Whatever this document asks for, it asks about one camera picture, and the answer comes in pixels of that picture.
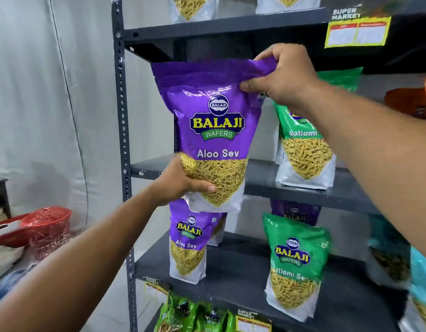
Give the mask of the blue cloth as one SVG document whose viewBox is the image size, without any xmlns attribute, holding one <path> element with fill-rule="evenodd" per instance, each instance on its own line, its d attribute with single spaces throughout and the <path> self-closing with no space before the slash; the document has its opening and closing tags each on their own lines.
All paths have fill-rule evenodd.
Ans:
<svg viewBox="0 0 426 332">
<path fill-rule="evenodd" d="M 6 276 L 4 276 L 2 279 L 0 279 L 0 300 L 6 296 L 6 294 L 17 285 L 17 283 L 27 274 L 29 273 L 33 268 L 35 268 L 38 265 L 38 263 L 33 262 L 29 264 L 25 269 L 18 269 L 15 270 Z"/>
</svg>

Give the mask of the person's left forearm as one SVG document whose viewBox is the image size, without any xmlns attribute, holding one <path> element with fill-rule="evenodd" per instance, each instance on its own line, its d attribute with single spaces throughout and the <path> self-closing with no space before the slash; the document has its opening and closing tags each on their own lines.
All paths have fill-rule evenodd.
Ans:
<svg viewBox="0 0 426 332">
<path fill-rule="evenodd" d="M 150 185 L 39 263 L 0 301 L 0 332 L 80 332 L 159 204 Z"/>
</svg>

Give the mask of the red plastic basket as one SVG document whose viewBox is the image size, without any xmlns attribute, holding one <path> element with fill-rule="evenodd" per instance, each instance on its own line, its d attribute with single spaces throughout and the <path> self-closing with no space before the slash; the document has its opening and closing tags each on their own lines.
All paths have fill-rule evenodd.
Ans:
<svg viewBox="0 0 426 332">
<path fill-rule="evenodd" d="M 70 239 L 72 211 L 60 206 L 40 208 L 22 219 L 35 261 L 40 262 Z"/>
</svg>

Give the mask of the teal snack packet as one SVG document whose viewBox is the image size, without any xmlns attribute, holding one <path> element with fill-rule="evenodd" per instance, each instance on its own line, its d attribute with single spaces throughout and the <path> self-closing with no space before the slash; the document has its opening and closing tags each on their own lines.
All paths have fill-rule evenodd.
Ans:
<svg viewBox="0 0 426 332">
<path fill-rule="evenodd" d="M 410 245 L 401 233 L 384 217 L 370 214 L 370 237 L 365 260 L 367 276 L 377 285 L 408 290 Z"/>
<path fill-rule="evenodd" d="M 400 332 L 426 332 L 426 257 L 415 247 L 410 250 L 411 281 Z"/>
</svg>

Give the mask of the red plastic tray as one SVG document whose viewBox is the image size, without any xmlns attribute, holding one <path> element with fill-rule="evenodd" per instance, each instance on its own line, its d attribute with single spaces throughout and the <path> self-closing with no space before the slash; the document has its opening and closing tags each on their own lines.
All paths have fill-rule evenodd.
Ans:
<svg viewBox="0 0 426 332">
<path fill-rule="evenodd" d="M 23 224 L 23 219 L 28 215 L 29 213 L 25 213 L 0 221 L 0 246 L 18 248 L 29 245 L 28 232 Z"/>
</svg>

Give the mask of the white fabric backdrop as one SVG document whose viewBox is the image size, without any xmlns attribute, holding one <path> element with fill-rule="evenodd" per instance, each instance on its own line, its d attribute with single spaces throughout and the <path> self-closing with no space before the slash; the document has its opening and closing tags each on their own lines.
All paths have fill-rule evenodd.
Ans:
<svg viewBox="0 0 426 332">
<path fill-rule="evenodd" d="M 122 203 L 112 0 L 0 0 L 0 177 L 12 215 L 73 211 L 74 232 Z M 173 152 L 149 64 L 126 53 L 131 161 Z M 83 332 L 127 332 L 125 261 Z"/>
</svg>

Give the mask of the person's left hand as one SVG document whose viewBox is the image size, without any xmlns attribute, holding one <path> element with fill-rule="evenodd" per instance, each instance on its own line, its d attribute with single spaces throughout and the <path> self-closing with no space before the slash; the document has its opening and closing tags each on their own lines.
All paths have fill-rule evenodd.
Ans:
<svg viewBox="0 0 426 332">
<path fill-rule="evenodd" d="M 186 195 L 182 194 L 183 178 L 190 177 L 183 169 L 181 154 L 177 154 L 148 188 L 158 206 L 167 205 Z"/>
</svg>

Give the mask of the green snack packet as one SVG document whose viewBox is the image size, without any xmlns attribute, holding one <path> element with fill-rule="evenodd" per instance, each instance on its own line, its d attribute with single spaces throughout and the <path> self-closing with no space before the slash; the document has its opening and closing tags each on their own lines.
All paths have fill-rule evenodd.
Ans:
<svg viewBox="0 0 426 332">
<path fill-rule="evenodd" d="M 317 128 L 287 106 L 274 104 L 279 120 L 276 182 L 285 186 L 327 190 L 332 188 L 337 157 Z"/>
<path fill-rule="evenodd" d="M 270 213 L 264 213 L 262 221 L 270 247 L 266 301 L 305 322 L 314 317 L 323 268 L 332 249 L 330 232 Z"/>
</svg>

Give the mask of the large purple snack packet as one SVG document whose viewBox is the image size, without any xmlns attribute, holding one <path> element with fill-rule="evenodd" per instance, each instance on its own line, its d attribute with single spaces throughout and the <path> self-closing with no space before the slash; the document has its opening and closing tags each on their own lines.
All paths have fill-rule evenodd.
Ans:
<svg viewBox="0 0 426 332">
<path fill-rule="evenodd" d="M 188 193 L 192 212 L 238 212 L 248 154 L 265 94 L 240 84 L 273 72 L 273 57 L 151 64 L 160 95 L 177 120 L 178 149 L 186 174 L 216 186 L 213 194 Z"/>
</svg>

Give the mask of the small green black packet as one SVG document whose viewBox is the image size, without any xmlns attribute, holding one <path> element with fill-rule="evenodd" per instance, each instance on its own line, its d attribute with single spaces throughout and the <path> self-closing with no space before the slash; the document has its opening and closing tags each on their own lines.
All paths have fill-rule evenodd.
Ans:
<svg viewBox="0 0 426 332">
<path fill-rule="evenodd" d="M 198 304 L 171 291 L 153 332 L 194 332 Z"/>
<path fill-rule="evenodd" d="M 193 332 L 225 332 L 228 313 L 211 303 L 198 305 Z"/>
<path fill-rule="evenodd" d="M 239 332 L 237 330 L 237 315 L 235 312 L 232 312 L 230 310 L 227 310 L 225 332 Z"/>
</svg>

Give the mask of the person's right forearm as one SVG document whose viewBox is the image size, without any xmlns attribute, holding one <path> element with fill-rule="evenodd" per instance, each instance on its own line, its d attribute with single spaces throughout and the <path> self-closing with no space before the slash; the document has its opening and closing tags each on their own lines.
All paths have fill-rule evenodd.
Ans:
<svg viewBox="0 0 426 332">
<path fill-rule="evenodd" d="M 298 92 L 309 119 L 365 194 L 426 257 L 426 121 L 315 80 Z"/>
</svg>

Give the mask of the dark grey metal shelf rack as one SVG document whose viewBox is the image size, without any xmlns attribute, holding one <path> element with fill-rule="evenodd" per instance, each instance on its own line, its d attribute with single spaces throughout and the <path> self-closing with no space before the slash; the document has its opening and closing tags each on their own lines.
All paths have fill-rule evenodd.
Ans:
<svg viewBox="0 0 426 332">
<path fill-rule="evenodd" d="M 317 70 L 364 66 L 366 74 L 426 72 L 426 0 L 362 0 L 362 15 L 391 15 L 391 31 L 384 46 L 325 49 L 332 10 L 360 0 L 323 0 L 325 7 L 269 15 L 249 15 L 157 27 L 125 29 L 123 0 L 112 0 L 117 112 L 124 196 L 132 196 L 131 178 L 156 179 L 171 156 L 130 164 L 125 52 L 147 62 L 190 61 L 203 57 L 254 57 L 275 42 L 304 44 Z M 315 318 L 298 322 L 269 306 L 265 282 L 269 246 L 260 239 L 225 233 L 221 246 L 207 249 L 207 276 L 190 285 L 169 276 L 169 251 L 164 234 L 144 255 L 127 258 L 130 331 L 138 331 L 135 281 L 169 283 L 192 301 L 256 313 L 275 329 L 293 332 L 399 332 L 406 293 L 373 284 L 364 263 L 331 256 L 326 268 Z"/>
</svg>

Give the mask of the yellow shelf label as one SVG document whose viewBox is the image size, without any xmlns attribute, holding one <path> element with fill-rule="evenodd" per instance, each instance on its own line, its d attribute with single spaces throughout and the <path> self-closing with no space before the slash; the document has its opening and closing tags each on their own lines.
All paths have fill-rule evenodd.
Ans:
<svg viewBox="0 0 426 332">
<path fill-rule="evenodd" d="M 328 23 L 324 48 L 384 46 L 391 16 L 362 15 L 359 7 L 335 9 Z"/>
<path fill-rule="evenodd" d="M 172 286 L 160 279 L 149 276 L 144 276 L 143 280 L 145 294 L 161 304 L 167 304 L 168 294 L 171 292 Z"/>
<path fill-rule="evenodd" d="M 238 308 L 236 332 L 272 332 L 272 324 L 264 315 Z"/>
</svg>

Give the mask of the white cloth bag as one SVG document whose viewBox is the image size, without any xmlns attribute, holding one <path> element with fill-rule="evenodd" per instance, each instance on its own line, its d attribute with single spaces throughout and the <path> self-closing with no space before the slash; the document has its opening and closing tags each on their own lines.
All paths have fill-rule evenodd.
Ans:
<svg viewBox="0 0 426 332">
<path fill-rule="evenodd" d="M 24 246 L 12 248 L 0 245 L 0 277 L 22 257 L 24 250 Z"/>
</svg>

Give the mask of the dark orange snack packet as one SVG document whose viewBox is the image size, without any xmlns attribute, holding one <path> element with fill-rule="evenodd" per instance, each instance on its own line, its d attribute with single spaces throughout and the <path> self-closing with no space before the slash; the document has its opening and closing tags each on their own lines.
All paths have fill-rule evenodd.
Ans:
<svg viewBox="0 0 426 332">
<path fill-rule="evenodd" d="M 426 120 L 426 92 L 424 88 L 399 88 L 386 92 L 384 104 L 406 115 Z"/>
</svg>

